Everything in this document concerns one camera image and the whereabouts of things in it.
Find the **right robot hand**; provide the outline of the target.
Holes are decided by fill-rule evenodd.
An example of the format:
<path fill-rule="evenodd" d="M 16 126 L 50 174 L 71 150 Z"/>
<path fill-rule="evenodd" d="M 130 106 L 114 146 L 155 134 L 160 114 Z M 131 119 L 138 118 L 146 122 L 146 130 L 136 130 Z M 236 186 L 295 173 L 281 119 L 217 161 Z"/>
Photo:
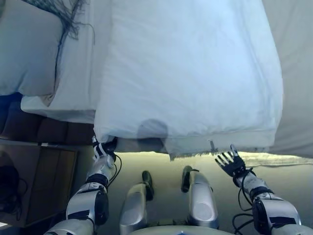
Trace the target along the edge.
<path fill-rule="evenodd" d="M 230 151 L 217 155 L 215 162 L 230 177 L 240 177 L 246 171 L 246 165 L 233 144 Z"/>

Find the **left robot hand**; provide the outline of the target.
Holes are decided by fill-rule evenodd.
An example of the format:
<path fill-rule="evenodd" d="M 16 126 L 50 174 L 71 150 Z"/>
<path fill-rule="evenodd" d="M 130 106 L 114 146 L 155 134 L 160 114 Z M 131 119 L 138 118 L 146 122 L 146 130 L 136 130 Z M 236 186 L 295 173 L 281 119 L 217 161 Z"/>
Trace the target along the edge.
<path fill-rule="evenodd" d="M 111 156 L 113 161 L 116 161 L 115 149 L 117 147 L 117 137 L 111 142 L 100 143 L 95 136 L 92 137 L 92 146 L 94 150 L 94 161 L 100 160 L 104 156 Z"/>

